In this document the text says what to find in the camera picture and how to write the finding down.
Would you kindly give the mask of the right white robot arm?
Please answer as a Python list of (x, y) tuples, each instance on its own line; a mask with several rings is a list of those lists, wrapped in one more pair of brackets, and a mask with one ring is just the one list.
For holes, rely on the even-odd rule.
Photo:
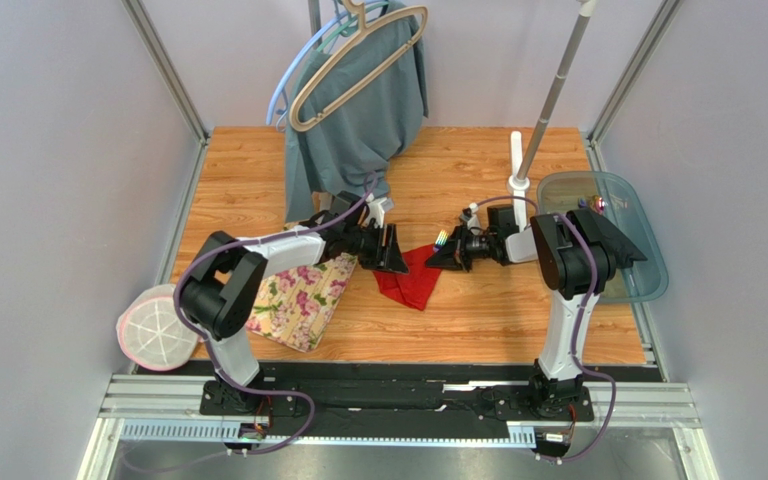
[(507, 266), (515, 262), (523, 240), (533, 241), (545, 285), (552, 291), (547, 337), (536, 360), (538, 378), (562, 383), (582, 377), (583, 348), (590, 315), (616, 270), (639, 259), (639, 252), (603, 215), (578, 208), (564, 214), (539, 214), (529, 227), (513, 223), (509, 207), (489, 209), (484, 230), (463, 223), (434, 244), (425, 266), (441, 270), (472, 270), (477, 259)]

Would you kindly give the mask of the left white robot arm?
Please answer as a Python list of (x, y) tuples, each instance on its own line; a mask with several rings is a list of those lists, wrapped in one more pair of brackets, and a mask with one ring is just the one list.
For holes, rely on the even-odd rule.
[(338, 194), (322, 210), (289, 229), (267, 236), (212, 233), (174, 290), (176, 313), (205, 343), (216, 375), (245, 390), (260, 365), (243, 329), (261, 284), (296, 267), (353, 255), (366, 270), (406, 274), (397, 228), (385, 221), (390, 197)]

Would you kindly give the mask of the white garment rack stand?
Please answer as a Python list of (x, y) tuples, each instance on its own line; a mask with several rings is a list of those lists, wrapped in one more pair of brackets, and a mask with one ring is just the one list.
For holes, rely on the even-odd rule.
[(526, 146), (523, 146), (521, 132), (511, 132), (511, 174), (507, 180), (507, 189), (509, 194), (513, 197), (511, 202), (514, 209), (514, 217), (516, 225), (520, 231), (524, 231), (529, 226), (528, 218), (530, 203), (526, 201), (531, 187), (531, 181), (528, 177), (529, 170), (546, 134), (550, 119), (560, 99), (569, 71), (583, 42), (585, 32), (594, 15), (597, 4), (597, 0), (579, 1), (577, 18), (572, 32), (567, 40), (561, 60), (554, 73), (548, 93)]

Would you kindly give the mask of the red paper napkin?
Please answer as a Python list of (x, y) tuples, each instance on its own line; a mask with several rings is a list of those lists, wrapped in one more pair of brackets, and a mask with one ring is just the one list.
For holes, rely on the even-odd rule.
[(374, 271), (380, 293), (403, 306), (424, 311), (442, 273), (425, 265), (433, 254), (432, 244), (404, 253), (407, 274)]

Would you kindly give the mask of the iridescent rainbow fork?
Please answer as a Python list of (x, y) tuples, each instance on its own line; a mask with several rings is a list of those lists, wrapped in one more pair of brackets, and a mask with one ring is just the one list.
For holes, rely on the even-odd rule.
[(435, 252), (440, 251), (447, 244), (448, 239), (449, 239), (449, 233), (446, 230), (441, 230), (434, 241), (434, 244), (433, 244), (434, 251)]

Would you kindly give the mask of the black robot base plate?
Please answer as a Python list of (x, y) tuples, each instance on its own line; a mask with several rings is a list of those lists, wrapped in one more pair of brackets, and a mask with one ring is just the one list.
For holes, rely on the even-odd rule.
[(495, 440), (510, 422), (591, 422), (587, 393), (547, 409), (532, 406), (536, 372), (525, 364), (264, 362), (242, 393), (215, 378), (202, 388), (205, 416), (260, 420), (272, 436), (312, 420), (307, 438)]

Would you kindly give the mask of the grey-green hanging shirt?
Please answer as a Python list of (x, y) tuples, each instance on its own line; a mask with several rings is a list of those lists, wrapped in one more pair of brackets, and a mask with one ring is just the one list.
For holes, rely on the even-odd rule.
[(412, 145), (429, 115), (421, 48), (319, 126), (302, 133), (286, 128), (286, 221), (312, 216), (314, 194), (362, 194), (370, 173), (378, 176), (376, 196), (389, 193), (391, 160)]

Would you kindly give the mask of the light blue clothes hanger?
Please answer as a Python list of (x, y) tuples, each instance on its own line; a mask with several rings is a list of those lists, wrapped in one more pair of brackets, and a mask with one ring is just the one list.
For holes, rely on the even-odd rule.
[(277, 128), (290, 127), (298, 132), (306, 132), (320, 124), (328, 116), (347, 103), (349, 99), (356, 96), (361, 90), (366, 88), (373, 80), (380, 76), (391, 64), (389, 60), (383, 61), (354, 85), (350, 86), (344, 93), (339, 95), (328, 105), (322, 107), (320, 111), (316, 112), (311, 118), (306, 120), (301, 118), (301, 109), (304, 103), (310, 99), (315, 88), (325, 80), (328, 74), (336, 69), (337, 63), (347, 55), (349, 50), (361, 45), (365, 39), (377, 29), (377, 24), (380, 22), (378, 18), (367, 20), (365, 14), (365, 5), (367, 2), (337, 2), (339, 3), (341, 10), (345, 9), (349, 13), (358, 16), (358, 30), (350, 37), (344, 38), (346, 42), (340, 47), (339, 51), (332, 54), (332, 56), (326, 60), (325, 64), (314, 72), (313, 77), (302, 85), (301, 90), (295, 94), (295, 96), (290, 96), (289, 81), (299, 75), (299, 69), (302, 66), (303, 61), (316, 51), (315, 46), (323, 35), (322, 29), (332, 26), (332, 21), (336, 16), (336, 7), (334, 3), (335, 13), (333, 18), (326, 23), (322, 23), (320, 3), (318, 1), (310, 1), (308, 3), (312, 35), (296, 54), (295, 58), (290, 62), (272, 93), (266, 114), (266, 123), (268, 125), (273, 125)]

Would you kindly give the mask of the aluminium frame rail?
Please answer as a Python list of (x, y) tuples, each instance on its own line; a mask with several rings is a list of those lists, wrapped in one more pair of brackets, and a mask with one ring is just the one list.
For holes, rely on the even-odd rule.
[(107, 388), (78, 475), (107, 479), (124, 440), (200, 441), (223, 452), (244, 443), (277, 446), (511, 448), (570, 442), (589, 459), (615, 433), (661, 429), (670, 461), (690, 479), (717, 471), (689, 388), (679, 383), (588, 383), (552, 417), (532, 414), (523, 381), (315, 380), (244, 399), (204, 376), (116, 375)]

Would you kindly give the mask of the floral melamine tray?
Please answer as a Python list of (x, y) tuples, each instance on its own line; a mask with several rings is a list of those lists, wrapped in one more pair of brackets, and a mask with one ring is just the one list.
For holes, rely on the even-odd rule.
[(265, 279), (247, 331), (299, 352), (315, 350), (357, 265), (356, 256), (343, 253)]

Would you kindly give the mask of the transparent grey plastic tray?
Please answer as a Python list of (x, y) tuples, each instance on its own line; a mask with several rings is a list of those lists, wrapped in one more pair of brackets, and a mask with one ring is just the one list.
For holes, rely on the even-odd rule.
[(622, 177), (599, 171), (568, 171), (546, 176), (538, 185), (542, 213), (561, 213), (587, 204), (593, 195), (607, 203), (603, 215), (614, 223), (649, 258), (630, 269), (618, 271), (607, 282), (600, 301), (604, 304), (643, 303), (661, 297), (669, 275), (648, 217), (633, 186)]

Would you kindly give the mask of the beige clothes hanger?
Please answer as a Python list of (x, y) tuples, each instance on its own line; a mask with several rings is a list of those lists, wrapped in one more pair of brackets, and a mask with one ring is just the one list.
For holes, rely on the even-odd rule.
[[(363, 90), (371, 87), (388, 70), (396, 67), (403, 58), (407, 56), (416, 57), (422, 53), (421, 43), (429, 23), (429, 8), (423, 4), (407, 5), (402, 1), (389, 2), (390, 7), (385, 14), (381, 16), (377, 13), (372, 14), (371, 19), (378, 18), (380, 20), (377, 24), (377, 29), (361, 45), (349, 50), (347, 55), (337, 63), (336, 69), (328, 74), (325, 80), (315, 88), (310, 99), (304, 103), (301, 109), (302, 119), (311, 118), (322, 107), (328, 105), (344, 93), (350, 86), (354, 85), (383, 61), (389, 60), (391, 64)], [(295, 96), (301, 90), (302, 85), (311, 79), (314, 72), (322, 67), (332, 54), (338, 52), (345, 42), (344, 38), (340, 38), (330, 53), (315, 51), (307, 58), (307, 60), (316, 61), (317, 63), (311, 67), (308, 73), (299, 76), (300, 83), (292, 96)], [(347, 103), (357, 97), (363, 90), (349, 99)], [(347, 103), (327, 118), (343, 109)]]

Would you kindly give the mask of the small iridescent object in tray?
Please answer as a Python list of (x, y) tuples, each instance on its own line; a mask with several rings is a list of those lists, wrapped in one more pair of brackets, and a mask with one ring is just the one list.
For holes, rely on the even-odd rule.
[(600, 195), (593, 195), (587, 200), (588, 207), (598, 215), (604, 215), (607, 208), (607, 203)]

